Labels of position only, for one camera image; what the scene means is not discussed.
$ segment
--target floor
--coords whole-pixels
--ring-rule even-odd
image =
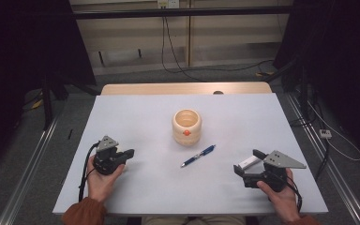
[[[217,48],[201,47],[196,50],[195,55],[197,56],[192,67],[231,68],[237,67],[239,64],[259,63],[273,59],[277,49],[276,43]],[[161,52],[162,50],[141,50],[142,57],[139,56],[138,50],[102,52],[103,64],[101,64],[98,52],[90,53],[90,61],[97,78],[97,88],[101,88],[104,83],[185,80],[186,78],[180,75],[169,79],[165,77],[168,74],[164,74],[165,71],[162,72]],[[177,48],[174,49],[174,52],[179,66],[186,68],[183,50]],[[163,58],[166,68],[178,68],[171,49],[165,48]],[[273,70],[275,69],[272,66],[261,65],[240,73],[224,72],[224,75],[215,73],[215,71],[208,73],[212,77],[217,77],[217,81],[243,81],[245,79],[254,81],[256,72]],[[278,80],[270,85],[277,93],[288,120],[293,121],[299,118],[297,97],[283,93]],[[93,97],[79,92],[76,88],[68,87],[68,90],[70,99],[67,102],[53,101],[54,108],[61,112],[53,133],[42,130],[43,109],[25,112],[22,122],[7,145],[7,151],[2,154],[0,160],[0,224],[7,224],[2,222],[2,218],[8,209],[15,210],[4,218],[11,222],[14,220],[14,224],[60,224],[59,217],[52,214],[52,207],[62,182],[66,178],[72,156],[77,150],[84,125],[94,103]],[[28,99],[34,95],[35,93],[29,93],[25,98]],[[326,120],[331,125],[333,123],[334,128],[339,128],[336,117],[324,104],[322,108]],[[318,129],[317,124],[292,127],[296,140],[302,146],[308,165],[314,172],[320,165],[324,151],[321,140],[317,138]],[[348,142],[341,139],[336,133],[333,135],[332,143],[336,148],[350,156],[357,157],[357,153]],[[41,136],[49,136],[50,143],[42,144],[39,156],[35,154],[37,150],[35,146],[41,145],[39,140]],[[36,158],[38,162],[36,171],[28,176],[32,183],[23,187],[24,193],[14,196],[15,188],[19,188],[24,180],[24,172],[31,165],[28,164],[30,158]],[[322,224],[360,224],[360,161],[348,160],[333,151],[327,169],[317,184],[329,208],[328,214],[317,216]],[[259,217],[259,221],[261,225],[279,224],[276,217]],[[115,225],[126,224],[126,222],[126,218],[110,217],[106,220],[106,224]]]

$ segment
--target gray floor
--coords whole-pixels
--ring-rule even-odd
[[[249,64],[227,65],[219,68],[245,68]],[[207,82],[252,82],[259,81],[255,73],[258,71],[274,71],[270,63],[264,63],[258,67],[237,71],[217,70],[195,70],[187,74]],[[97,87],[101,89],[106,83],[158,83],[158,82],[194,82],[192,79],[181,73],[169,73],[164,70],[149,70],[132,73],[115,73],[114,75],[98,75]],[[275,80],[270,83],[281,106],[290,121],[298,116],[294,111],[288,94],[283,93],[280,82]],[[83,134],[89,113],[94,104],[94,97],[80,92],[78,89],[68,86],[70,92],[66,101],[54,100],[55,114],[60,114],[54,133],[44,154],[41,156],[39,165],[35,168],[35,176],[31,178],[31,185],[27,188],[26,194],[21,200],[20,208],[14,212],[13,224],[60,224],[60,217],[53,215],[52,210],[55,201],[61,190],[63,179],[67,176],[71,160],[78,147]],[[29,99],[35,92],[29,93],[25,98]],[[330,113],[322,102],[325,120],[333,128],[338,128],[336,118]],[[15,134],[11,137],[6,151],[0,157],[0,217],[14,188],[21,180],[28,161],[33,156],[40,137],[43,135],[44,122],[43,108],[25,112],[22,121]],[[311,144],[311,141],[303,127],[293,127],[293,133],[299,142],[301,149],[307,159],[311,170],[315,172],[320,164],[320,158]],[[348,154],[355,156],[353,147],[346,141],[334,134],[333,145]],[[360,161],[350,161],[345,157],[331,152],[331,159],[335,162],[340,173],[349,185],[351,192],[360,203]],[[316,218],[322,224],[360,224],[356,222],[350,213],[350,206],[347,206],[341,191],[337,190],[334,182],[327,171],[317,182],[329,213],[317,215]],[[275,216],[259,217],[260,223],[279,224]],[[126,218],[107,218],[107,224],[125,224]]]

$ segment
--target cabinet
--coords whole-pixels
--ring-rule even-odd
[[[76,11],[110,11],[158,8],[157,1],[146,0],[71,0]],[[291,0],[180,0],[180,8],[242,8],[289,6]],[[172,45],[185,48],[186,62],[192,65],[192,53],[198,46],[240,43],[280,42],[288,15],[228,15],[168,17]],[[162,18],[125,18],[78,20],[89,53],[162,47]],[[169,43],[165,34],[165,43]]]

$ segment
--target aluminum rail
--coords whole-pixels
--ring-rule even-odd
[[[302,118],[302,113],[299,110],[300,104],[297,101],[297,97],[291,95],[287,95],[287,97],[289,102],[291,103],[294,113],[298,117]],[[307,137],[311,141],[317,155],[320,157],[320,159],[323,159],[325,147],[317,132],[311,125],[305,125],[303,126],[303,128],[307,134]],[[353,190],[349,187],[346,180],[338,170],[335,162],[331,158],[329,158],[327,161],[326,171],[328,172],[329,177],[331,178],[339,196],[349,210],[355,224],[360,225],[360,202],[358,201],[357,197],[353,193]]]
[[[54,117],[49,127],[45,131],[43,131],[39,143],[37,144],[37,147],[34,150],[34,153],[31,156],[31,159],[29,160],[24,173],[22,174],[22,178],[15,187],[4,211],[1,214],[0,225],[13,224],[14,219],[19,213],[20,207],[22,206],[23,200],[25,199],[25,195],[27,194],[28,189],[31,186],[31,182],[33,181],[33,178],[37,173],[39,162],[41,161],[45,150],[48,147],[49,141],[51,140],[51,137],[57,125],[58,118],[60,117],[64,107],[65,106],[60,106],[60,109],[58,109],[58,114]]]
[[[113,11],[75,11],[72,13],[59,12],[22,12],[20,16],[35,16],[44,19],[117,19],[117,18],[144,18],[144,17],[183,17],[183,16],[220,16],[220,15],[263,15],[305,13],[317,9],[318,5],[311,6],[278,6],[278,7],[210,7],[210,8],[166,8],[166,9],[137,9]]]

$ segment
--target white surface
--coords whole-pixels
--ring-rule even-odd
[[[202,118],[201,139],[190,147],[172,138],[171,119],[185,108]],[[259,149],[267,154],[278,150],[307,165],[275,94],[100,96],[53,209],[55,214],[78,201],[85,156],[104,135],[117,140],[123,150],[135,149],[106,202],[108,212],[119,216],[273,213],[259,189],[244,187],[233,164]],[[212,144],[216,145],[212,153],[180,168]],[[261,173],[263,164],[247,171]],[[302,212],[327,212],[309,167],[295,169],[293,175],[303,196]]]

